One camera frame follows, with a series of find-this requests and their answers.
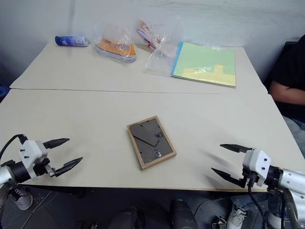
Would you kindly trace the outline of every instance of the clear plastic bag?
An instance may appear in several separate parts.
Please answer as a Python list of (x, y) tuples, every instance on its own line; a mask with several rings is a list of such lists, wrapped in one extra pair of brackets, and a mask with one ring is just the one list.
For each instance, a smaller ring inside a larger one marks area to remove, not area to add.
[(93, 33), (92, 46), (98, 53), (124, 62), (137, 58), (129, 29), (115, 24), (99, 25)]
[(137, 32), (144, 39), (144, 43), (147, 45), (147, 47), (151, 50), (155, 50), (163, 40), (163, 37), (156, 34), (152, 30), (152, 26), (143, 20), (139, 20)]
[(164, 36), (159, 46), (152, 52), (145, 69), (153, 74), (170, 76), (176, 58), (179, 43), (182, 40), (180, 30), (173, 30)]
[(185, 41), (172, 33), (151, 54), (146, 70), (152, 73), (236, 86), (234, 51), (204, 42)]

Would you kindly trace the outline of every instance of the green paper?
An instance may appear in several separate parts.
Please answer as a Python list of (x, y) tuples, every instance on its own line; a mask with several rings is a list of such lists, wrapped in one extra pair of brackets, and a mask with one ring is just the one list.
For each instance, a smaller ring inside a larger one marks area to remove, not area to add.
[(236, 86), (234, 51), (184, 42), (173, 76)]

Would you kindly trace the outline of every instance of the person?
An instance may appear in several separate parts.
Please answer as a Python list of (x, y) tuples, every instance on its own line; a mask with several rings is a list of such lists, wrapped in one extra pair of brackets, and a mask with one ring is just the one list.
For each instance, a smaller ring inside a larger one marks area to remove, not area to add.
[[(269, 77), (272, 79), (269, 94), (305, 158), (305, 35), (279, 58)], [(281, 228), (281, 195), (278, 192), (257, 194), (255, 199), (258, 203), (268, 200), (270, 212), (267, 220), (274, 228)], [(249, 195), (232, 197), (231, 201), (233, 205), (227, 228), (240, 229), (254, 202)], [(285, 221), (289, 221), (287, 212)]]
[(305, 158), (305, 35), (269, 73), (269, 94), (286, 121)]
[[(176, 199), (171, 206), (172, 229), (198, 229), (194, 214), (186, 202)], [(117, 214), (107, 229), (144, 229), (145, 216), (135, 207), (129, 207)]]
[[(263, 201), (268, 200), (268, 212), (266, 213), (266, 219), (272, 225), (274, 229), (281, 228), (281, 218), (283, 212), (283, 195), (279, 190), (273, 190), (269, 193), (253, 194), (257, 203), (261, 206)], [(227, 229), (241, 229), (244, 219), (247, 217), (248, 210), (255, 207), (255, 203), (252, 201), (249, 195), (241, 195), (230, 198), (232, 201), (232, 211), (229, 214), (227, 220)], [(285, 208), (284, 220), (290, 221), (289, 212)]]
[(29, 209), (34, 201), (32, 194), (23, 186), (12, 187), (8, 192), (8, 197), (20, 210)]

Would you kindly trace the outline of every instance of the blue bottle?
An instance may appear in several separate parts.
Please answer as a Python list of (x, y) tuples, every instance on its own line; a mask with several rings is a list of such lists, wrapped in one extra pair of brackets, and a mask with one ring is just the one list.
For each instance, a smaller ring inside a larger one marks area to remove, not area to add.
[(71, 37), (55, 37), (56, 44), (60, 46), (80, 46), (87, 47), (88, 39), (83, 36), (71, 36)]
[(4, 99), (4, 97), (8, 94), (9, 89), (5, 86), (0, 86), (0, 102)]

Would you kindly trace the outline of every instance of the sneaker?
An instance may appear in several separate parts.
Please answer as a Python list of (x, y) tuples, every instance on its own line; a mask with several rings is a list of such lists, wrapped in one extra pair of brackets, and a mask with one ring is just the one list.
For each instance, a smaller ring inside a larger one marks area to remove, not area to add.
[(272, 225), (272, 227), (274, 229), (281, 229), (282, 228), (282, 219), (279, 218), (279, 217), (276, 217), (271, 212), (268, 213), (267, 220)]
[(247, 216), (247, 212), (232, 206), (232, 211), (227, 220), (227, 229), (241, 229), (244, 218)]
[(24, 187), (13, 188), (8, 195), (21, 210), (27, 210), (33, 204), (32, 194), (27, 192)]

